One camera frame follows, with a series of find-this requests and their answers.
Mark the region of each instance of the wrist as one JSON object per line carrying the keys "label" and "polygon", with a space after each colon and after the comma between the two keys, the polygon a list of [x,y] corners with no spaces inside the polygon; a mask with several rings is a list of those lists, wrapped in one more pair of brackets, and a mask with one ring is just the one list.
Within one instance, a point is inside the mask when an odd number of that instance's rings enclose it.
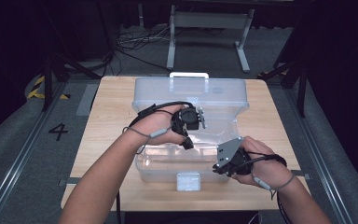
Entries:
{"label": "wrist", "polygon": [[138,134],[137,132],[134,132],[133,130],[126,130],[119,137],[119,139],[121,141],[124,141],[126,144],[128,144],[129,148],[136,152],[139,147],[141,147],[147,143],[147,140],[149,139],[149,137]]}

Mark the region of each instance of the clear plastic storage box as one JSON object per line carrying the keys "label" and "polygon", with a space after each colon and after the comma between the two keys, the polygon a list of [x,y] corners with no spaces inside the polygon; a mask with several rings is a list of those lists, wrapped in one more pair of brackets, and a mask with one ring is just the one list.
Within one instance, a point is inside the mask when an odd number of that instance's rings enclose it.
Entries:
{"label": "clear plastic storage box", "polygon": [[193,149],[165,144],[147,145],[135,157],[146,182],[176,182],[179,175],[200,174],[200,182],[224,182],[212,171],[217,145],[238,137],[236,117],[249,108],[242,79],[194,77],[139,77],[132,107],[136,112],[173,101],[187,101],[204,111],[206,129],[188,131]]}

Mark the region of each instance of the wooden table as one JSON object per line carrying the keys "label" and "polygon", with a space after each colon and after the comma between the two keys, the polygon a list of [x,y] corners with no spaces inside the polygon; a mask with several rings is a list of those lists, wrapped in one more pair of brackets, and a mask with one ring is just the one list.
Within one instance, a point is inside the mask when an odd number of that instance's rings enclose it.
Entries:
{"label": "wooden table", "polygon": [[[104,77],[95,97],[71,177],[81,177],[121,134],[136,113],[131,107],[136,77]],[[269,89],[262,80],[246,82],[250,108],[237,116],[240,135],[265,142],[300,170]],[[62,207],[74,185],[67,185]],[[201,183],[201,191],[177,191],[176,183],[146,183],[133,164],[120,189],[122,211],[238,211],[278,209],[267,190],[239,184]]]}

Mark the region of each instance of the hand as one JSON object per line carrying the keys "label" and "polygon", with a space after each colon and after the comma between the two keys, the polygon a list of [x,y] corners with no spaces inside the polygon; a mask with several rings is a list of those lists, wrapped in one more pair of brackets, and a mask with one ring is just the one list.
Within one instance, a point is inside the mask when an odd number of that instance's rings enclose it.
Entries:
{"label": "hand", "polygon": [[[171,127],[172,114],[184,108],[184,105],[170,105],[162,107],[155,113],[136,122],[132,128],[147,135],[157,132],[161,129],[168,129]],[[185,140],[186,138],[184,136],[178,133],[174,133],[170,128],[166,133],[149,139],[147,144],[161,145],[164,143],[174,143],[180,145]]]}
{"label": "hand", "polygon": [[[242,141],[241,146],[247,152],[262,153],[266,155],[275,154],[274,151],[266,144],[254,140],[252,137],[246,136]],[[251,159],[262,157],[261,155],[256,155],[249,153]],[[273,189],[276,189],[283,184],[285,184],[291,177],[292,173],[288,170],[283,164],[278,161],[257,161],[253,164],[252,174],[257,176],[265,183],[267,183]],[[254,185],[260,187],[253,180],[251,175],[232,175],[233,179],[238,180],[238,182],[247,185]]]}

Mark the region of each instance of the dark background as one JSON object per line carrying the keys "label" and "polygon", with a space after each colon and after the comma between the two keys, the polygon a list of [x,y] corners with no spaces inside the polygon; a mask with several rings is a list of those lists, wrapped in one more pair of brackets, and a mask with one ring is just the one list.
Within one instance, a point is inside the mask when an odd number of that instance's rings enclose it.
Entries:
{"label": "dark background", "polygon": [[[118,34],[119,24],[139,24],[136,5],[104,4],[111,37]],[[299,49],[312,43],[310,84],[358,172],[358,1],[326,0],[316,5],[287,43],[282,61],[298,57],[304,53]],[[167,14],[166,6],[148,8],[145,27],[165,20],[153,15]],[[24,89],[42,70],[49,50],[76,61],[106,54],[98,12],[91,1],[0,2],[0,124],[26,102]],[[297,11],[260,9],[253,26],[295,26],[298,16]]]}

